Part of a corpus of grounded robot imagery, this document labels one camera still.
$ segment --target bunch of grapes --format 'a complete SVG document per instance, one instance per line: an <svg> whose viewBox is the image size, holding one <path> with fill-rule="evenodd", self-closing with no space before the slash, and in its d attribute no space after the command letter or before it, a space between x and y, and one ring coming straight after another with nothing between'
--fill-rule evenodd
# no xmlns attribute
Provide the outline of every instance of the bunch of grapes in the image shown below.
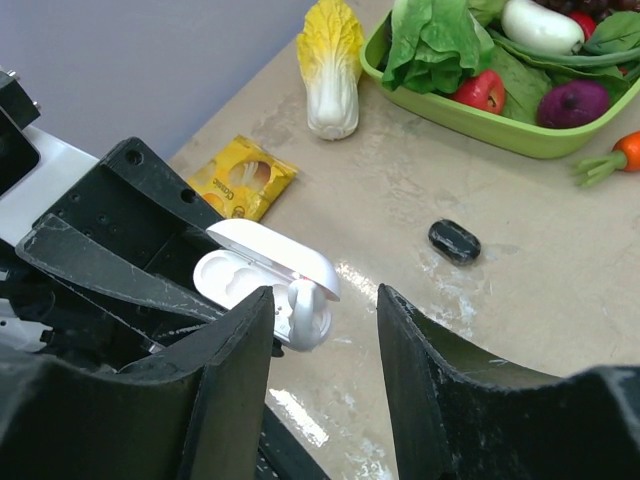
<svg viewBox="0 0 640 480"><path fill-rule="evenodd" d="M612 11L640 12L640 0L536 0L543 7L568 15L582 12L600 23L612 14Z"/></svg>

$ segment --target yellow snack packet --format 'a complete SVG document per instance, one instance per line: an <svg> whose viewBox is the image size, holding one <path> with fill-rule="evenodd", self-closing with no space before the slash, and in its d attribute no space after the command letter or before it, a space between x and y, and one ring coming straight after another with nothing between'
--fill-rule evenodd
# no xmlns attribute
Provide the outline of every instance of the yellow snack packet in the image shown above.
<svg viewBox="0 0 640 480"><path fill-rule="evenodd" d="M238 135L187 183L223 217L258 221L297 173Z"/></svg>

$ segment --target green plastic bin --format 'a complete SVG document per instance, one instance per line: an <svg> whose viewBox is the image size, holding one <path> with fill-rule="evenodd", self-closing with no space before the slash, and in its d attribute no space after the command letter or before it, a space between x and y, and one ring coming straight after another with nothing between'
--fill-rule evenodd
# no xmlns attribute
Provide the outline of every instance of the green plastic bin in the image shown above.
<svg viewBox="0 0 640 480"><path fill-rule="evenodd" d="M402 87L390 92L382 87L382 72L376 69L387 47L385 19L380 22L360 51L363 70L373 78L384 96L396 105L432 122L528 157L551 159L577 151L618 115L640 90L640 81L636 81L629 91L595 122L565 130L517 122L432 93L423 95Z"/></svg>

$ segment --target beige tabletop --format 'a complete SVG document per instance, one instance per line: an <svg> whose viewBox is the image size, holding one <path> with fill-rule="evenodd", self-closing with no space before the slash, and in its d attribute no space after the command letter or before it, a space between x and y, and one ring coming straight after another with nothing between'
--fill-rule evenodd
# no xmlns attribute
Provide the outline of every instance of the beige tabletop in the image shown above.
<svg viewBox="0 0 640 480"><path fill-rule="evenodd" d="M367 32L389 8L351 2ZM591 190L566 161L535 161L404 111L363 78L360 127L328 143L306 123L293 44L171 160L188 176L236 134L300 167L264 223L325 254L342 278L332 337L271 366L267 403L332 478L396 478L376 329L386 283L494 354L567 375L640 363L640 175ZM640 99L582 155L640 128ZM458 269L427 242L450 218L479 237Z"/></svg>

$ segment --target case lid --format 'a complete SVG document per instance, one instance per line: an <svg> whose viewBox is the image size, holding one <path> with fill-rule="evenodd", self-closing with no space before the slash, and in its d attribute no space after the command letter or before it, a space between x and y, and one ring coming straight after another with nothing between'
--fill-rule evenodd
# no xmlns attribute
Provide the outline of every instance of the case lid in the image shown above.
<svg viewBox="0 0 640 480"><path fill-rule="evenodd" d="M221 247L249 257L292 281L308 278L324 288L328 300L340 300L338 274L331 262L315 250L244 218L214 223L207 233Z"/></svg>

